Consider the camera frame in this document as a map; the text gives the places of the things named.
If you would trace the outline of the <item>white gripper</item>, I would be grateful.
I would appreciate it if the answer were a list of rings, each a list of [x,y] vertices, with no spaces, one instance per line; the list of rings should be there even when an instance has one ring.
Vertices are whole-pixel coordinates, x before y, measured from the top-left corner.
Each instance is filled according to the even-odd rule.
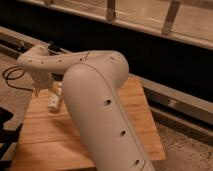
[[[36,74],[32,77],[33,79],[33,93],[35,97],[39,96],[41,89],[48,89],[51,93],[58,95],[58,88],[57,86],[53,86],[53,79],[52,76],[49,74],[39,75]]]

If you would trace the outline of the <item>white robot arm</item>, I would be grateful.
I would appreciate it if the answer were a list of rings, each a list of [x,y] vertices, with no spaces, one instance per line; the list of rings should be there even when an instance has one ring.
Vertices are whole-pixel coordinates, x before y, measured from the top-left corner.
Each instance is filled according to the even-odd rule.
[[[118,97],[129,76],[117,51],[89,50],[52,55],[35,45],[17,59],[36,92],[53,89],[61,74],[65,105],[98,171],[155,171]]]

